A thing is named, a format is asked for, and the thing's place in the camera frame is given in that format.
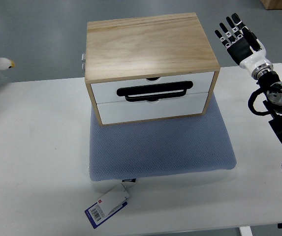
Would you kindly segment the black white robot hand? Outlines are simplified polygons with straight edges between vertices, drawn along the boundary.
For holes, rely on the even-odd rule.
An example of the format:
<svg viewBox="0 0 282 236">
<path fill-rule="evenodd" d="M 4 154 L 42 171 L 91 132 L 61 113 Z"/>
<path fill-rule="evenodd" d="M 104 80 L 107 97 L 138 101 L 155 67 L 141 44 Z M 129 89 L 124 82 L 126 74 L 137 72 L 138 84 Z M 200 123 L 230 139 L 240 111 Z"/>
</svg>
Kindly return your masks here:
<svg viewBox="0 0 282 236">
<path fill-rule="evenodd" d="M 237 13 L 226 17 L 230 28 L 220 23 L 221 30 L 215 34 L 226 48 L 233 61 L 249 72 L 255 80 L 273 71 L 273 64 L 266 59 L 266 50 L 256 35 L 244 24 Z"/>
</svg>

